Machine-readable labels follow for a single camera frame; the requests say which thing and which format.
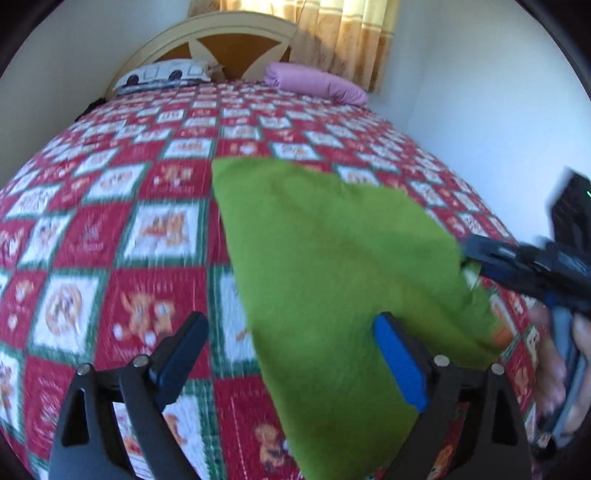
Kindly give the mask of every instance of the white wall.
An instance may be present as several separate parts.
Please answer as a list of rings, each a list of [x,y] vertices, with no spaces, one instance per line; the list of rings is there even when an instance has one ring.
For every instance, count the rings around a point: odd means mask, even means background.
[[[514,0],[441,4],[406,132],[470,182],[518,239],[549,236],[545,203],[565,166],[591,176],[591,101]],[[405,111],[400,95],[384,103]]]
[[[0,186],[105,93],[138,47],[184,20],[190,0],[65,0],[0,78]]]
[[[401,131],[417,102],[442,6],[442,0],[402,0],[382,90],[369,95],[369,107]]]

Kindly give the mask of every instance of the cream wooden headboard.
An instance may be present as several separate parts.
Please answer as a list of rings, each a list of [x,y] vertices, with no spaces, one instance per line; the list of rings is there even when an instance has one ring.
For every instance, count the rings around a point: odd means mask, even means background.
[[[179,23],[136,51],[119,69],[107,90],[130,70],[159,60],[218,62],[227,79],[259,80],[272,61],[287,61],[298,26],[256,12],[215,12]]]

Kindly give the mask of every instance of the green towel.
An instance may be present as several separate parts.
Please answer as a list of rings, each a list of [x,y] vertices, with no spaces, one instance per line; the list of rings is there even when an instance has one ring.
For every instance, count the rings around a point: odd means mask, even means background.
[[[372,337],[380,312],[459,365],[498,357],[485,291],[402,191],[264,159],[216,160],[213,186],[262,377],[307,480],[372,473],[418,417]]]

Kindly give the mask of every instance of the red patterned bedspread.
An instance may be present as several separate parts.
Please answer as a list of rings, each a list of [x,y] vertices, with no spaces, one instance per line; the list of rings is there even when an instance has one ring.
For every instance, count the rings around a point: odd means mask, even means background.
[[[511,238],[468,184],[361,108],[242,82],[102,106],[0,192],[0,429],[40,478],[76,365],[113,368],[150,353],[192,310],[210,319],[209,343],[165,411],[186,456],[204,480],[300,476],[259,376],[212,197],[210,161],[229,155],[403,189],[458,238]],[[521,297],[486,286],[515,333],[503,361],[531,434],[537,333]],[[116,412],[132,463],[149,478],[125,409]]]

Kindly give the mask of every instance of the curtain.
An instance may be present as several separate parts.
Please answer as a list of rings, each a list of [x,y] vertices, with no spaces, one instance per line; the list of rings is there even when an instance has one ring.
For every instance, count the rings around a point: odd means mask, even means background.
[[[379,92],[401,0],[193,0],[189,16],[248,10],[296,22],[290,62]]]

